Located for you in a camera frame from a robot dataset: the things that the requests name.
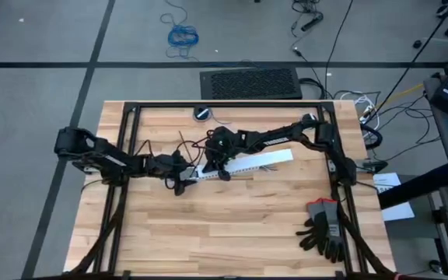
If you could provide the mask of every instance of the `white paper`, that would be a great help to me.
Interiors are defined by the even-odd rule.
[[[378,193],[390,190],[392,187],[399,186],[401,184],[401,181],[398,179],[398,175],[396,173],[375,174],[373,176],[373,180],[375,186],[378,188]],[[414,212],[412,211],[409,202],[404,202],[383,210],[384,221],[394,221],[414,217]]]

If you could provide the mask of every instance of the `cable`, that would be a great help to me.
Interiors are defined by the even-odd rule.
[[[98,180],[94,180],[94,181],[90,181],[89,183],[85,184],[84,186],[82,186],[81,189],[81,193],[86,189],[87,186],[89,186],[90,184],[94,184],[94,183],[98,183],[101,182],[102,179],[98,179]]]
[[[199,36],[194,26],[182,25],[187,19],[187,10],[182,6],[172,4],[169,0],[165,0],[165,3],[174,8],[181,9],[184,12],[184,19],[179,23],[176,23],[174,20],[174,15],[170,12],[160,15],[161,23],[172,25],[172,30],[169,32],[169,36],[167,37],[170,47],[165,50],[165,55],[168,58],[193,58],[196,61],[199,61],[197,58],[189,55],[190,49],[198,44]],[[171,49],[177,49],[178,54],[169,55],[169,51]]]
[[[345,12],[345,16],[343,17],[343,20],[341,21],[340,28],[338,28],[338,32],[336,33],[336,37],[334,38],[333,47],[331,48],[331,53],[329,58],[326,62],[326,68],[324,69],[324,88],[327,90],[327,69],[330,64],[331,57],[333,56],[334,49],[336,48],[336,43],[338,42],[338,37],[340,36],[341,28],[343,28],[343,25],[345,24],[345,20],[347,19],[348,13],[350,12],[350,9],[352,8],[352,3],[354,0],[350,0],[350,4],[348,4],[347,12]]]
[[[301,57],[305,62],[309,62],[304,56],[303,56],[303,54],[298,50],[298,48],[297,47],[295,47],[295,48],[293,48],[293,52],[297,55],[297,56],[299,56],[299,57]],[[302,83],[306,83],[306,84],[311,84],[311,85],[313,85],[313,86],[317,86],[319,89],[320,89],[320,97],[319,97],[319,99],[320,100],[325,100],[326,99],[326,94],[328,94],[328,96],[331,98],[331,99],[334,99],[333,98],[333,96],[331,95],[331,93],[329,93],[324,87],[323,87],[323,84],[320,82],[320,79],[319,79],[319,76],[317,75],[317,72],[316,72],[316,70],[311,66],[310,67],[310,69],[312,70],[312,72],[314,73],[314,75],[316,76],[316,80],[317,81],[314,81],[312,78],[301,78],[300,80],[299,80],[299,82],[302,84]]]
[[[413,272],[413,273],[407,273],[407,274],[405,274],[405,275],[407,275],[407,276],[411,276],[411,275],[416,275],[416,274],[420,274],[420,273],[423,273],[423,272],[428,272],[428,271],[431,271],[432,269],[431,268],[428,268],[428,269],[426,269],[426,270],[424,270],[424,271],[418,271],[418,272]]]
[[[340,96],[340,100],[343,100],[343,98],[344,98],[345,96],[347,96],[348,94],[362,95],[362,96],[359,97],[357,100],[355,100],[355,104],[368,103],[370,108],[374,108],[374,103],[371,101],[371,99],[370,99],[366,94],[361,93],[361,92],[346,91],[345,93],[343,93],[343,94]],[[380,116],[379,116],[379,114],[377,115],[376,120],[377,120],[377,123],[376,123],[376,126],[375,126],[374,128],[370,128],[368,125],[365,125],[364,128],[368,128],[368,129],[365,129],[365,130],[366,130],[366,131],[375,131],[375,130],[380,126]],[[363,138],[368,137],[370,134],[371,134],[371,132],[368,132],[368,133],[364,134],[364,135],[363,135]],[[379,142],[376,146],[374,146],[374,148],[376,148],[377,146],[379,146],[379,145],[381,144],[381,141],[383,141],[383,137],[381,136],[381,134],[379,134],[378,139],[380,140],[380,142]]]
[[[423,44],[421,50],[418,51],[418,53],[414,56],[414,58],[412,59],[411,63],[416,62],[416,60],[418,59],[419,55],[425,50],[426,46],[428,45],[428,43],[430,42],[430,40],[433,38],[433,36],[435,36],[435,33],[439,30],[439,28],[442,26],[442,24],[444,23],[445,19],[447,17],[443,17],[440,21],[439,24],[436,25],[435,29],[432,31],[432,33],[430,34],[430,36],[428,37],[428,39],[426,39],[426,42]],[[395,89],[398,87],[398,85],[400,85],[400,83],[402,82],[402,80],[404,79],[404,77],[407,75],[407,73],[409,72],[409,69],[411,69],[411,67],[407,67],[404,71],[404,73],[402,73],[402,76],[397,80],[397,83],[395,83],[395,86],[392,88],[392,90],[390,91],[390,93],[387,95],[387,97],[383,100],[383,102],[378,106],[378,108],[376,109],[376,112],[373,116],[371,116],[369,118],[369,121],[371,121],[374,116],[376,115],[376,113],[378,113],[378,111],[381,109],[381,107],[383,105],[385,105],[386,102],[388,102],[388,100],[390,99],[390,97],[392,96],[392,94],[394,94]]]
[[[367,173],[374,174],[374,171],[369,169],[369,168],[365,168],[365,167],[362,167],[362,166],[356,166],[356,167],[359,168],[359,169],[367,171]]]
[[[424,119],[424,120],[426,121],[426,131],[425,131],[425,133],[423,134],[423,136],[421,136],[421,137],[415,142],[415,145],[413,145],[413,146],[411,146],[411,147],[409,147],[409,148],[407,148],[407,149],[405,149],[405,150],[403,150],[403,151],[397,153],[397,154],[394,155],[394,156],[391,156],[391,157],[388,158],[388,159],[378,159],[376,152],[373,150],[373,155],[374,155],[374,159],[375,159],[375,160],[378,160],[378,161],[380,161],[380,162],[388,162],[388,161],[390,161],[390,160],[392,160],[392,159],[395,159],[396,157],[402,155],[403,153],[405,153],[405,152],[407,152],[407,151],[410,151],[410,150],[412,150],[412,149],[418,148],[418,147],[421,146],[421,145],[425,145],[425,144],[429,144],[429,143],[437,142],[437,141],[440,140],[440,137],[438,136],[438,137],[433,138],[433,139],[431,139],[431,140],[422,141],[422,140],[428,135],[428,133],[429,133],[429,130],[430,130],[430,123],[429,123],[429,121],[428,121],[428,117],[431,117],[431,116],[426,116],[424,113],[422,113],[422,110],[429,110],[429,109],[412,109],[411,107],[414,106],[414,105],[415,105],[421,98],[423,98],[423,97],[424,97],[424,96],[420,96],[419,98],[417,98],[416,100],[414,100],[414,101],[412,101],[412,102],[407,102],[407,103],[409,103],[409,105],[406,106],[406,107],[403,107],[403,106],[402,106],[403,104],[406,104],[406,103],[403,103],[403,104],[401,104],[401,105],[398,105],[398,106],[395,106],[395,107],[388,108],[388,109],[386,109],[384,112],[381,113],[381,114],[385,114],[385,113],[387,113],[387,112],[389,112],[389,111],[391,111],[391,110],[394,110],[394,109],[402,109],[402,110],[400,110],[399,112],[397,112],[397,113],[396,113],[390,120],[388,120],[385,124],[383,124],[383,125],[380,127],[380,129],[379,129],[378,131],[380,131],[380,130],[383,129],[385,126],[387,126],[387,125],[388,125],[393,119],[395,119],[399,114],[401,114],[401,113],[403,113],[403,112],[405,112],[405,111],[408,111],[408,110],[409,110],[409,111],[413,111],[413,112],[415,112],[415,113],[417,113],[417,114],[421,114],[421,117],[416,117],[416,116],[414,116],[414,118]]]
[[[346,89],[342,89],[342,90],[338,90],[336,93],[334,93],[334,95],[333,95],[333,99],[335,100],[336,99],[336,97],[338,96],[338,94],[340,94],[340,93],[351,93],[351,94],[355,94],[355,95],[362,95],[362,96],[365,96],[365,95],[371,95],[371,94],[377,94],[377,95],[380,95],[381,94],[381,91],[376,91],[376,92],[360,92],[360,91],[353,91],[353,90],[346,90]]]
[[[297,27],[300,19],[302,19],[303,15],[306,15],[306,14],[313,15],[313,18],[307,24],[302,26],[301,30],[303,32],[306,32],[310,27],[312,27],[316,23],[323,20],[323,18],[324,18],[323,13],[317,11],[317,7],[316,7],[316,4],[319,2],[320,2],[320,0],[293,0],[292,10],[295,12],[298,12],[300,14],[299,17],[292,23],[292,26],[290,27],[290,31],[295,38],[298,37],[298,36],[296,36],[296,34],[294,32],[295,28]],[[295,44],[298,43],[300,40],[302,40],[304,37],[305,37],[305,34],[304,34],[304,36],[301,36],[300,39],[295,42]]]
[[[152,143],[149,140],[145,140],[141,144],[141,147],[139,147],[138,151],[134,154],[135,156],[137,156],[139,154],[139,152],[141,152],[141,149],[143,149],[143,147],[145,146],[146,143],[148,143],[149,154],[153,156]]]
[[[392,97],[390,97],[390,98],[388,99],[387,103],[388,103],[388,102],[391,102],[391,101],[393,101],[393,100],[399,99],[399,98],[401,98],[401,97],[403,97],[403,96],[406,96],[406,95],[408,95],[409,93],[413,93],[414,91],[416,91],[416,90],[418,90],[418,89],[421,89],[422,87],[423,87],[423,84],[420,83],[419,85],[413,86],[413,87],[411,87],[410,89],[407,89],[407,90],[405,90],[405,91],[403,91],[403,92],[401,92],[401,93],[394,94]],[[380,108],[380,107],[383,105],[383,104],[378,103],[378,102],[375,102],[375,103],[376,103],[376,107],[377,107],[377,108]]]
[[[211,110],[210,108],[209,108],[209,110],[210,110],[210,115],[212,116],[212,118],[214,119],[214,121],[217,122],[218,124],[222,124],[222,125],[231,124],[230,121],[228,121],[228,122],[219,121],[219,120],[215,117],[215,115],[214,115],[214,111]]]
[[[376,136],[376,141],[369,144],[366,143],[366,149],[376,149],[383,142],[383,136],[381,135],[381,133],[379,133],[376,129],[371,128],[369,125],[361,124],[361,130],[367,131],[367,134]]]
[[[425,144],[429,144],[429,143],[437,142],[437,141],[439,141],[439,140],[440,140],[440,137],[437,137],[437,138],[434,138],[434,139],[432,139],[432,140],[428,140],[427,142],[422,142],[422,143],[419,143],[419,144],[417,144],[417,145],[413,145],[412,147],[409,147],[409,148],[405,149],[404,151],[399,152],[397,155],[392,156],[392,157],[390,157],[390,158],[388,158],[388,159],[377,159],[376,157],[374,157],[374,159],[376,159],[376,160],[378,160],[378,161],[382,161],[382,162],[388,162],[388,161],[390,161],[390,160],[392,160],[392,159],[395,159],[396,157],[400,156],[401,154],[403,154],[403,153],[405,153],[405,152],[407,152],[407,151],[410,151],[410,150],[412,150],[412,149],[414,149],[414,148],[418,148],[418,147],[421,146],[421,145],[425,145]]]
[[[370,187],[370,188],[375,189],[376,191],[378,191],[378,188],[373,186],[372,184],[366,184],[366,183],[363,183],[363,182],[360,182],[360,181],[356,181],[356,183],[357,184],[361,184],[362,186]]]
[[[319,99],[320,100],[325,100],[326,99],[326,91],[324,90],[323,85],[312,79],[312,78],[301,78],[299,79],[299,84],[300,85],[312,85],[312,86],[316,86],[317,88],[320,89],[320,95],[319,95]]]

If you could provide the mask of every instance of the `black floor stripe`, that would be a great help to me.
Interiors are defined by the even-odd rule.
[[[448,62],[351,62],[331,61],[330,68],[443,68]],[[326,61],[208,61],[208,62],[0,62],[0,68],[325,68]]]
[[[89,91],[89,86],[91,85],[91,80],[93,78],[94,63],[98,61],[98,57],[100,56],[101,46],[103,45],[103,40],[107,32],[111,13],[114,10],[115,1],[116,0],[108,1],[108,6],[103,15],[103,20],[101,22],[98,36],[96,37],[96,42],[94,44],[91,58],[89,60],[89,63],[86,64],[86,74],[84,75],[84,80],[82,81],[82,86],[79,91],[77,101],[75,102],[74,112],[69,124],[72,127],[77,127],[77,125],[79,124],[82,109],[84,108],[84,103]],[[37,225],[36,233],[34,234],[29,255],[22,272],[22,278],[32,278],[36,270],[40,252],[44,243],[44,239],[46,237],[47,229],[50,224],[51,216],[53,214],[54,204],[60,191],[61,180],[63,179],[65,173],[66,164],[67,162],[64,159],[60,159],[54,170],[53,180],[51,181],[50,189],[46,197],[46,202],[44,203],[43,211],[40,215],[39,224]]]
[[[89,62],[0,62],[0,68],[87,68]]]

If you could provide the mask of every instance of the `desk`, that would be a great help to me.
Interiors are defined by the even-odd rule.
[[[116,144],[123,107],[121,101],[104,104],[99,137]],[[335,101],[334,108],[346,156],[365,159],[353,102]],[[198,140],[208,129],[220,125],[214,120],[196,122],[192,111],[191,107],[141,109],[135,150],[150,139],[155,154],[171,153],[181,142],[178,131],[185,140]],[[220,107],[213,111],[220,121],[231,122],[227,126],[233,131],[265,131],[298,121],[305,113],[315,113],[311,108],[271,105]],[[127,135],[124,147],[129,139]],[[277,164],[277,171],[243,173],[230,182],[203,181],[187,187],[180,197],[167,190],[161,180],[131,179],[115,273],[130,270],[133,275],[332,277],[335,271],[343,271],[342,263],[332,264],[315,250],[303,251],[298,246],[300,238],[295,236],[307,218],[306,202],[330,196],[324,154],[292,142],[268,151],[285,148],[292,149],[295,160]],[[185,150],[180,150],[189,159]],[[98,178],[88,176],[86,183]],[[373,183],[366,174],[360,174],[359,180]],[[352,192],[362,236],[381,261],[394,270],[376,192],[362,185],[354,186]],[[91,184],[83,191],[65,270],[74,268],[98,237],[106,195],[107,187],[101,184]],[[357,271],[353,247],[350,253]],[[103,258],[103,270],[107,258]]]

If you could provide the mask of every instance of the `black glove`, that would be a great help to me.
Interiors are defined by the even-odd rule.
[[[296,232],[297,236],[306,235],[299,245],[304,250],[310,250],[317,245],[317,250],[322,255],[327,241],[327,220],[322,199],[307,203],[307,210],[309,211],[310,219],[304,223],[304,226],[310,227],[310,229]]]
[[[323,200],[324,212],[328,225],[327,246],[324,256],[331,259],[332,263],[343,261],[345,258],[345,250],[343,247],[343,239],[340,234],[340,223],[338,221],[338,203],[333,200]]]

